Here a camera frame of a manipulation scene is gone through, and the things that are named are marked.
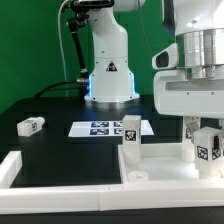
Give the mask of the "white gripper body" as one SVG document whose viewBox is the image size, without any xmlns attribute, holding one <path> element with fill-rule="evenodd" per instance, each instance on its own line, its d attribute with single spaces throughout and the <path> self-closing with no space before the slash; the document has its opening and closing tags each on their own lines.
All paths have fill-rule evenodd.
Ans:
<svg viewBox="0 0 224 224">
<path fill-rule="evenodd" d="M 224 119 L 224 66 L 213 78 L 186 79 L 178 65 L 178 45 L 171 44 L 152 59 L 154 103 L 162 115 Z"/>
</svg>

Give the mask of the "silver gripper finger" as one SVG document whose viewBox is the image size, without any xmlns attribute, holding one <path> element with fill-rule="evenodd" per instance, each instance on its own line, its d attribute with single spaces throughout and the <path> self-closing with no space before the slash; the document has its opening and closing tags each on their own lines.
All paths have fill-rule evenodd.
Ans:
<svg viewBox="0 0 224 224">
<path fill-rule="evenodd" d="M 187 130 L 190 133 L 191 139 L 194 139 L 194 133 L 199 130 L 200 122 L 198 120 L 186 121 L 185 125 L 186 125 Z"/>
<path fill-rule="evenodd" d="M 220 152 L 224 151 L 224 127 L 217 134 L 217 138 L 215 140 L 216 148 L 220 150 Z"/>
</svg>

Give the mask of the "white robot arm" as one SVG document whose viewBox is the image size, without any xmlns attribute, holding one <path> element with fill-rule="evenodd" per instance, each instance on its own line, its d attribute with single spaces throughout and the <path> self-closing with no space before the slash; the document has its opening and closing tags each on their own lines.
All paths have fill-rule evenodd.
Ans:
<svg viewBox="0 0 224 224">
<path fill-rule="evenodd" d="M 71 0 L 75 25 L 89 23 L 93 34 L 94 70 L 84 74 L 87 102 L 124 104 L 138 97 L 128 67 L 127 32 L 114 13 L 145 1 Z M 208 137 L 197 117 L 218 119 L 221 129 L 212 150 L 224 153 L 224 0 L 162 0 L 162 19 L 175 42 L 152 58 L 155 107 L 161 114 L 183 117 L 194 141 Z"/>
</svg>

